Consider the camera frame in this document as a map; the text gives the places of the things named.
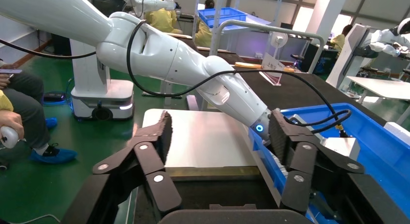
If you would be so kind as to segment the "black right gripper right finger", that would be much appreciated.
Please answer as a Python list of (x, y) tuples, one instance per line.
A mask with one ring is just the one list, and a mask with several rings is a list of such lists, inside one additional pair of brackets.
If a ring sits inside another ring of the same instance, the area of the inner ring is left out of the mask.
[(280, 207), (306, 213), (311, 190), (323, 194), (332, 209), (342, 206), (349, 174), (363, 174), (364, 167), (323, 146), (306, 127), (292, 125), (278, 110), (269, 120), (270, 151), (288, 171)]

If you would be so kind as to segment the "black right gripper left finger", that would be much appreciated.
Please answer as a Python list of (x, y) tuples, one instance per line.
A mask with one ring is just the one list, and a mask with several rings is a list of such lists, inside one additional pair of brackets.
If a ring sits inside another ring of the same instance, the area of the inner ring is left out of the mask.
[(156, 124), (140, 128), (125, 148), (98, 162), (93, 174), (106, 180), (97, 203), (117, 205), (131, 190), (147, 183), (159, 213), (180, 209), (182, 198), (165, 170), (172, 133), (171, 115), (162, 111)]

